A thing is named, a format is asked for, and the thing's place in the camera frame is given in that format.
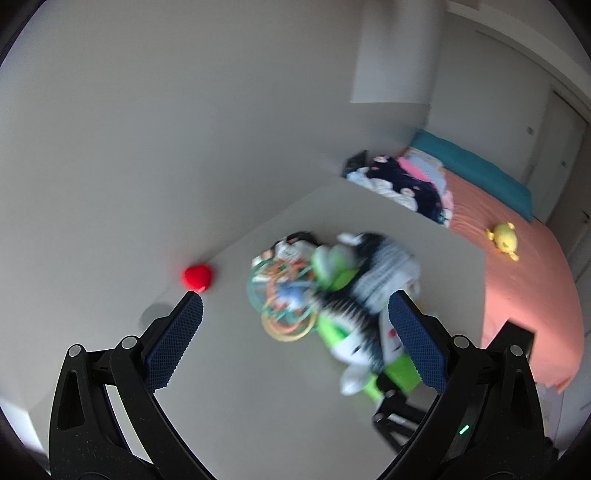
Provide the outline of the pink bed mattress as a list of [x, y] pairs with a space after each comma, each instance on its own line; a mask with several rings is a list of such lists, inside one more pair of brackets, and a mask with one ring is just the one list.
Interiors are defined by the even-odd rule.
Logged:
[[[512, 320], [535, 334], [530, 360], [534, 379], [558, 391], [574, 380], [584, 352], [583, 314], [566, 257], [552, 232], [532, 222], [476, 185], [446, 170], [453, 193], [452, 230], [486, 254], [482, 345]], [[499, 252], [485, 233], [511, 222], [518, 261]]]

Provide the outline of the yellow duck plush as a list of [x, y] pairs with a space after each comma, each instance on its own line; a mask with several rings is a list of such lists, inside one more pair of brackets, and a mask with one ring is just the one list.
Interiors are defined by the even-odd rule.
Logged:
[[520, 259], [517, 253], [519, 242], [513, 223], [498, 224], [493, 229], [486, 229], [485, 233], [499, 252], [508, 255], [513, 261]]

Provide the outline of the white desk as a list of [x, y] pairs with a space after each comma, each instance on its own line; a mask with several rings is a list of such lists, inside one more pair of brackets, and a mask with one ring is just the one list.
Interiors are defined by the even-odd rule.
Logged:
[[167, 308], [198, 320], [169, 387], [146, 392], [138, 320], [148, 297], [100, 280], [63, 303], [47, 329], [54, 368], [49, 461], [56, 479], [375, 479], [393, 452], [370, 425], [374, 404], [339, 394], [339, 365], [317, 336], [270, 339], [246, 296], [252, 257], [281, 235], [381, 233], [421, 267], [421, 305], [471, 340], [482, 334], [484, 253], [455, 233], [349, 182], [315, 189], [213, 260], [202, 298], [171, 287]]

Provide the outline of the teal pillow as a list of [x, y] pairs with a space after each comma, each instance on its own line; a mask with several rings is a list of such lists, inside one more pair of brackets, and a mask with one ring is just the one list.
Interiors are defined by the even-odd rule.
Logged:
[[530, 190], [495, 164], [425, 130], [415, 135], [410, 146], [437, 158], [447, 170], [492, 195], [527, 221], [533, 221]]

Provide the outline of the red heart toy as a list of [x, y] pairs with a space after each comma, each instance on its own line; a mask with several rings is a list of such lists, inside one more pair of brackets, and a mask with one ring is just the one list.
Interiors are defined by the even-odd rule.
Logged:
[[182, 275], [181, 280], [187, 290], [204, 293], [213, 283], [214, 271], [208, 264], [197, 264], [187, 267]]

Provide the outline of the wardrobe doors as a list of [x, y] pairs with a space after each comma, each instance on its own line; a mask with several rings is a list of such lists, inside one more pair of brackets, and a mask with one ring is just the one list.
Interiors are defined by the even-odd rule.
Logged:
[[590, 230], [590, 74], [548, 40], [530, 50], [553, 83], [525, 180], [536, 218], [570, 257]]

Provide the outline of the pile of folded clothes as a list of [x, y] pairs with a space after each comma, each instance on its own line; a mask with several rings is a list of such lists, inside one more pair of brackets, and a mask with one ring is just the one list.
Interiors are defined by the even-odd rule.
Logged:
[[402, 155], [370, 158], [365, 168], [345, 178], [407, 209], [449, 228], [454, 214], [453, 193], [443, 163], [413, 147]]

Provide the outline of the black box on desk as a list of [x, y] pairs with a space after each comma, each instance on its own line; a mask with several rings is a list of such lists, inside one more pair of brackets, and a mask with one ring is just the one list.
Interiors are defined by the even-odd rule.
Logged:
[[342, 167], [341, 177], [346, 178], [348, 177], [349, 173], [355, 172], [360, 168], [365, 168], [368, 162], [368, 155], [368, 150], [362, 150], [352, 157], [349, 157], [349, 159], [346, 159], [344, 166]]

